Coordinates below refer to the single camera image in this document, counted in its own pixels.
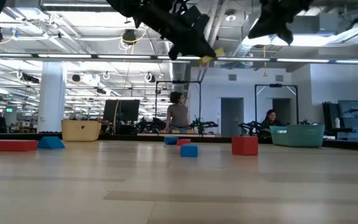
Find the woman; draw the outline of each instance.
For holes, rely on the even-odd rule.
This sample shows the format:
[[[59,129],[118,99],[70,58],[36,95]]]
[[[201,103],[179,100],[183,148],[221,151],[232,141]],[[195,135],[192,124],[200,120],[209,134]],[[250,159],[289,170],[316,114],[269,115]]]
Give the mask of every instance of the woman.
[[[269,110],[266,114],[265,120],[262,122],[262,129],[269,129],[270,126],[283,126],[276,118],[276,112],[274,110]]]
[[[167,125],[165,131],[187,131],[190,128],[190,123],[188,120],[188,109],[185,105],[185,96],[179,92],[172,92],[170,94],[170,101],[173,104],[170,105],[167,110]]]

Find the red foam block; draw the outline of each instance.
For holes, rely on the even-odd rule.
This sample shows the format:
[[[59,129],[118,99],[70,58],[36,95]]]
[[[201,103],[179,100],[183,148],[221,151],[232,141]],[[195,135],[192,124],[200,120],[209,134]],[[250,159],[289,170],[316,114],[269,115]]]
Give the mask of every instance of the red foam block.
[[[231,139],[231,151],[233,155],[257,156],[258,137],[239,136]]]
[[[184,144],[189,144],[191,143],[191,139],[179,139],[177,141],[177,146],[182,146]]]
[[[0,140],[0,152],[36,151],[38,141]]]

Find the door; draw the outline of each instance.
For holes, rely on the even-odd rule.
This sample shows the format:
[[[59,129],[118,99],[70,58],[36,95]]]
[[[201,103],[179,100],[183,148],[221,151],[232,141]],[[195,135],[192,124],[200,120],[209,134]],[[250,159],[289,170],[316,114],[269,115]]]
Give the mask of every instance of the door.
[[[241,134],[239,124],[244,122],[244,99],[221,99],[221,134],[222,137],[232,137]]]
[[[273,99],[273,109],[282,124],[291,123],[291,99]]]

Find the blue cube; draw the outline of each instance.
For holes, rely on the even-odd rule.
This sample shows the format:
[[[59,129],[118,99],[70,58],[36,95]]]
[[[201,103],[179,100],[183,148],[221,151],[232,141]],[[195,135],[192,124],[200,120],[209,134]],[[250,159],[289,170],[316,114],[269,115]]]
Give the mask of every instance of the blue cube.
[[[179,137],[164,137],[164,143],[167,145],[176,145]]]
[[[198,146],[196,144],[184,144],[180,148],[182,157],[198,157]]]

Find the metal frame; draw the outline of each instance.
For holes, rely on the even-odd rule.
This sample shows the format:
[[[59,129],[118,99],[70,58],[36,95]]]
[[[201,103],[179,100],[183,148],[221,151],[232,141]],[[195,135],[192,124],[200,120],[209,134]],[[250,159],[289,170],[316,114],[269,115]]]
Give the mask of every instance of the metal frame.
[[[198,111],[198,119],[201,120],[201,82],[200,81],[156,81],[155,82],[155,114],[154,117],[157,118],[157,92],[158,92],[158,84],[159,83],[172,83],[172,84],[189,84],[189,83],[197,83],[200,86],[199,94],[199,111]]]
[[[295,96],[296,96],[296,123],[299,124],[299,96],[298,96],[298,85],[281,85],[281,84],[256,84],[255,85],[255,121],[258,122],[258,86],[264,86],[264,88],[283,88],[283,87],[293,87],[295,88]]]

